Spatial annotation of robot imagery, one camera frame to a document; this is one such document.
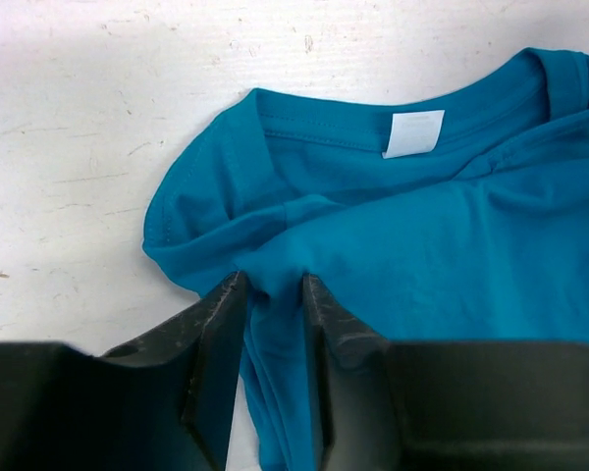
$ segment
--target white tag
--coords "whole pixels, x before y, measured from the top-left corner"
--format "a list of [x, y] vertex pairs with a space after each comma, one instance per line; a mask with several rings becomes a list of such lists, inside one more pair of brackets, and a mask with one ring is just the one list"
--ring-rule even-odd
[[425, 154], [436, 147], [445, 110], [396, 113], [391, 125], [391, 139], [385, 159], [404, 155]]

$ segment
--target t-shirt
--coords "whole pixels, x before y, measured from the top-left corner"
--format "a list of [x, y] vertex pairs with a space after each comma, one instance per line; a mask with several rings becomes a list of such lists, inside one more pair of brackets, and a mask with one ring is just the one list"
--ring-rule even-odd
[[[435, 110], [433, 150], [383, 158], [394, 114]], [[392, 340], [589, 342], [589, 56], [526, 49], [401, 106], [254, 89], [172, 166], [143, 248], [201, 295], [248, 274], [260, 463], [310, 471], [306, 273]]]

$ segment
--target white table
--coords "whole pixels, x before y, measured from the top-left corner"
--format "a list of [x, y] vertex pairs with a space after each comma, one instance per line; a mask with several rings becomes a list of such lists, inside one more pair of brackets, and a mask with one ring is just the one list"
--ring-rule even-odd
[[[251, 87], [402, 103], [527, 45], [589, 53], [589, 0], [0, 1], [0, 340], [101, 353], [196, 301], [144, 210]], [[228, 469], [259, 469], [243, 400]]]

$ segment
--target short sleeve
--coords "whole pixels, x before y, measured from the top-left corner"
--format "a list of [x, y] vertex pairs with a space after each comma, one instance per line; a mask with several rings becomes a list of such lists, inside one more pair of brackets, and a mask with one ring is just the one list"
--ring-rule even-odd
[[217, 118], [182, 153], [157, 189], [144, 221], [144, 252], [174, 283], [203, 296], [236, 259], [283, 230], [283, 207], [244, 214], [248, 189]]

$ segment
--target stitching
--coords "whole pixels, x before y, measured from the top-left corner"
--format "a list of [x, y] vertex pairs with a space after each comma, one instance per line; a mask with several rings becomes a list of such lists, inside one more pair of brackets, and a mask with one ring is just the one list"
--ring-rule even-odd
[[314, 126], [321, 126], [324, 128], [332, 128], [335, 130], [342, 130], [342, 131], [351, 131], [351, 132], [359, 132], [361, 134], [372, 134], [372, 135], [385, 135], [386, 131], [367, 131], [367, 130], [359, 130], [356, 128], [344, 128], [342, 126], [336, 126], [336, 125], [332, 125], [330, 123], [320, 123], [317, 121], [310, 121], [310, 120], [300, 120], [297, 118], [291, 118], [291, 117], [287, 117], [287, 116], [277, 116], [277, 115], [269, 115], [267, 113], [260, 113], [260, 116], [263, 116], [264, 118], [272, 118], [275, 120], [282, 120], [282, 121], [288, 121], [291, 123], [306, 123], [307, 125], [314, 125]]
[[347, 142], [343, 140], [336, 140], [336, 139], [329, 139], [329, 138], [321, 138], [314, 135], [308, 134], [298, 134], [294, 132], [277, 132], [277, 131], [265, 131], [266, 135], [272, 135], [275, 137], [284, 137], [296, 140], [302, 140], [305, 142], [318, 142], [321, 144], [330, 144], [330, 145], [339, 145], [342, 147], [354, 147], [360, 150], [369, 150], [371, 152], [378, 152], [379, 149], [365, 144], [359, 144], [355, 142]]
[[248, 187], [249, 187], [249, 182], [246, 182], [245, 179], [242, 179], [241, 182], [238, 182], [238, 177], [242, 176], [242, 168], [239, 162], [238, 157], [238, 153], [236, 153], [234, 151], [235, 146], [234, 146], [234, 141], [232, 139], [232, 134], [233, 134], [233, 130], [231, 128], [231, 124], [229, 122], [228, 116], [225, 115], [223, 118], [223, 121], [225, 121], [225, 124], [227, 125], [227, 131], [228, 132], [223, 132], [224, 134], [224, 139], [227, 140], [227, 144], [229, 145], [224, 145], [224, 149], [223, 149], [223, 153], [225, 154], [225, 161], [226, 163], [229, 164], [230, 167], [235, 167], [235, 171], [234, 174], [232, 175], [232, 186], [234, 187], [234, 192], [237, 192], [240, 195], [240, 199], [241, 201], [239, 202], [240, 208], [243, 209], [244, 208], [244, 201], [246, 199], [246, 195], [247, 195], [247, 191], [248, 191]]
[[[509, 116], [510, 114], [516, 112], [519, 108], [521, 108], [528, 101], [530, 101], [532, 98], [534, 98], [534, 96], [537, 93], [539, 93], [542, 90], [542, 88], [543, 88], [542, 84], [539, 84], [539, 85], [533, 87], [526, 95], [523, 96], [523, 98], [521, 98], [521, 100], [519, 100], [519, 102], [515, 106], [506, 110], [503, 114], [493, 117], [492, 119], [490, 119], [488, 121], [481, 122], [479, 124], [479, 126], [473, 127], [471, 129], [467, 129], [464, 132], [455, 133], [454, 137], [449, 140], [449, 143], [457, 142], [460, 139], [463, 139], [465, 137], [468, 137], [468, 136], [476, 133], [476, 131], [484, 130], [488, 126], [491, 126], [493, 123], [499, 121], [501, 118], [505, 118], [506, 116]], [[317, 123], [314, 121], [299, 120], [299, 119], [295, 119], [295, 118], [281, 117], [281, 116], [276, 116], [276, 115], [268, 115], [265, 113], [260, 113], [260, 116], [263, 116], [266, 118], [283, 120], [283, 121], [287, 121], [287, 122], [306, 123], [306, 124], [310, 124], [310, 125], [322, 126], [325, 128], [332, 128], [332, 129], [342, 130], [342, 131], [358, 132], [360, 134], [366, 134], [366, 135], [385, 136], [387, 134], [387, 132], [364, 131], [364, 130], [356, 130], [356, 129], [351, 129], [351, 128], [342, 128], [342, 127], [330, 125], [328, 123]], [[333, 145], [340, 145], [340, 146], [345, 146], [345, 147], [357, 148], [357, 149], [361, 149], [361, 150], [370, 150], [372, 152], [379, 152], [380, 151], [379, 148], [376, 148], [375, 146], [372, 146], [372, 145], [366, 145], [366, 144], [356, 143], [356, 142], [352, 142], [352, 141], [337, 140], [337, 139], [332, 139], [332, 138], [327, 138], [327, 137], [317, 137], [317, 136], [309, 135], [309, 134], [293, 133], [293, 132], [286, 132], [286, 131], [272, 131], [272, 130], [265, 130], [265, 133], [266, 133], [266, 135], [273, 135], [276, 137], [293, 138], [293, 139], [298, 139], [298, 140], [303, 140], [303, 141], [319, 142], [319, 143], [325, 143], [325, 144], [330, 144], [330, 145], [332, 145], [332, 144]]]
[[186, 187], [187, 183], [189, 182], [189, 179], [193, 175], [194, 168], [196, 167], [196, 163], [198, 162], [198, 160], [200, 159], [200, 157], [203, 154], [203, 150], [205, 148], [205, 144], [207, 143], [207, 140], [209, 140], [209, 137], [212, 135], [212, 133], [214, 132], [215, 129], [220, 128], [220, 123], [221, 123], [221, 121], [218, 118], [216, 118], [216, 120], [214, 120], [214, 122], [212, 123], [212, 126], [210, 126], [207, 130], [204, 131], [205, 133], [203, 134], [203, 137], [201, 138], [201, 142], [199, 144], [199, 147], [198, 147], [198, 149], [196, 149], [196, 153], [194, 154], [193, 159], [191, 159], [191, 162], [189, 162], [189, 166], [187, 167], [186, 175], [181, 180], [180, 184], [177, 185], [177, 188], [170, 194], [170, 196], [168, 198], [164, 198], [164, 201], [162, 202], [162, 216], [164, 217], [163, 222], [164, 222], [164, 228], [165, 228], [164, 232], [165, 232], [165, 236], [166, 236], [166, 243], [170, 243], [170, 234], [172, 231], [172, 215], [166, 214], [166, 203], [170, 203], [171, 201], [174, 201], [175, 199], [177, 199], [182, 188]]

